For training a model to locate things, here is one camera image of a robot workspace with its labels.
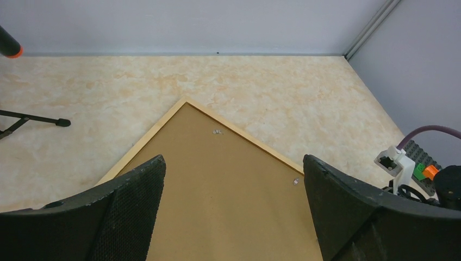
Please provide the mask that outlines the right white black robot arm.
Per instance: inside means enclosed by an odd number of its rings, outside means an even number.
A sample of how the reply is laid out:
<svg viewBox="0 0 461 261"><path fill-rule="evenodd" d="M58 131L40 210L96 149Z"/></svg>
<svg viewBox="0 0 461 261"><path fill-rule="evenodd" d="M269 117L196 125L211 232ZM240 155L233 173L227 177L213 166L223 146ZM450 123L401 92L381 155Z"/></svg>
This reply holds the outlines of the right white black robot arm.
<svg viewBox="0 0 461 261"><path fill-rule="evenodd" d="M398 189L393 188L393 181L390 181L389 185L383 190L390 193L397 192L397 196L415 202L460 211L460 166L448 166L435 175L433 185L438 200L425 198L422 193L408 185L401 185Z"/></svg>

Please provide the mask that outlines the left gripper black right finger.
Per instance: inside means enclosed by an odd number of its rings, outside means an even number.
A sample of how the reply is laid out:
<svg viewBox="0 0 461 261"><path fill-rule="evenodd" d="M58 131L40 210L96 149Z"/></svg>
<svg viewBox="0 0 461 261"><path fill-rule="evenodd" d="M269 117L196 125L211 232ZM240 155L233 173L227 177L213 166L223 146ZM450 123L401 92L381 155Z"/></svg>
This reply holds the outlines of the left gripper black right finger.
<svg viewBox="0 0 461 261"><path fill-rule="evenodd" d="M313 155L303 171L324 260L460 260L460 211L386 192Z"/></svg>

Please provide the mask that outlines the brown cardboard backing board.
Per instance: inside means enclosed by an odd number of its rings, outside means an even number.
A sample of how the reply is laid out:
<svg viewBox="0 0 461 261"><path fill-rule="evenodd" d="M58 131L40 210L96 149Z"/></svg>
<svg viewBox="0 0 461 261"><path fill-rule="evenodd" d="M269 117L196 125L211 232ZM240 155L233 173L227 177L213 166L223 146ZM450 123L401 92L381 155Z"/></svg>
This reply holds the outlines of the brown cardboard backing board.
<svg viewBox="0 0 461 261"><path fill-rule="evenodd" d="M123 172L159 154L166 176L148 260L321 260L293 169L187 104Z"/></svg>

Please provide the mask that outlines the wooden picture frame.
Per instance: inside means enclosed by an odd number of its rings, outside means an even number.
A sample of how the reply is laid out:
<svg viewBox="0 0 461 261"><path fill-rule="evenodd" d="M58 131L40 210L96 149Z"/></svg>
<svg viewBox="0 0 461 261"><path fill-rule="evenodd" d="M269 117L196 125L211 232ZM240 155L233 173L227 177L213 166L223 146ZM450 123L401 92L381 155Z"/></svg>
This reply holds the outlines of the wooden picture frame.
<svg viewBox="0 0 461 261"><path fill-rule="evenodd" d="M295 163L288 157L277 152L270 146L264 144L260 140L256 139L252 135L246 133L243 129L239 128L237 125L231 123L223 116L212 111L206 106L200 104L198 101L195 101L189 96L183 96L179 101L177 101L147 132L144 134L139 141L137 141L130 150L96 183L96 185L101 185L111 179L114 179L119 175L122 170L128 165L134 157L149 143L151 139L178 113L178 111L185 105L194 107L196 110L200 111L205 116L211 118L212 120L223 125L229 129L232 133L246 140L255 147L258 147L265 153L271 155L278 161L282 162L284 165L293 169L301 176L304 175L303 167Z"/></svg>

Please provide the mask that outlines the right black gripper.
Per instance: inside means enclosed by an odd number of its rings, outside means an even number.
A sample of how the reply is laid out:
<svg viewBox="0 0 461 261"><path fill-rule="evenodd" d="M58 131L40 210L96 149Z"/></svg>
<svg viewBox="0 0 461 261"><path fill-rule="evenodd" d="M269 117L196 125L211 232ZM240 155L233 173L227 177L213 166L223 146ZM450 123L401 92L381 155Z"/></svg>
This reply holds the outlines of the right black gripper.
<svg viewBox="0 0 461 261"><path fill-rule="evenodd" d="M431 206L440 206L440 203L438 200L431 198L431 197L426 198L424 197L422 193L420 193L419 191L417 191L416 189L408 185L401 185L398 189L394 189L394 187L391 185L391 186L382 188L382 190L392 193L392 194L396 192L397 196L404 197L411 201L420 202L420 203L428 204Z"/></svg>

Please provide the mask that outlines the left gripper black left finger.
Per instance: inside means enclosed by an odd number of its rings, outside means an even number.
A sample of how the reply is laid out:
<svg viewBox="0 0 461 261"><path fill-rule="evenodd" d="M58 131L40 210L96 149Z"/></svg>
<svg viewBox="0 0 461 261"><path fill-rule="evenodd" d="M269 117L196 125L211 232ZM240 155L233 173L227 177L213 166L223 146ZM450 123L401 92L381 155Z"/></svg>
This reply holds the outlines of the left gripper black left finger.
<svg viewBox="0 0 461 261"><path fill-rule="evenodd" d="M158 155L40 209L1 214L1 260L146 260L163 192Z"/></svg>

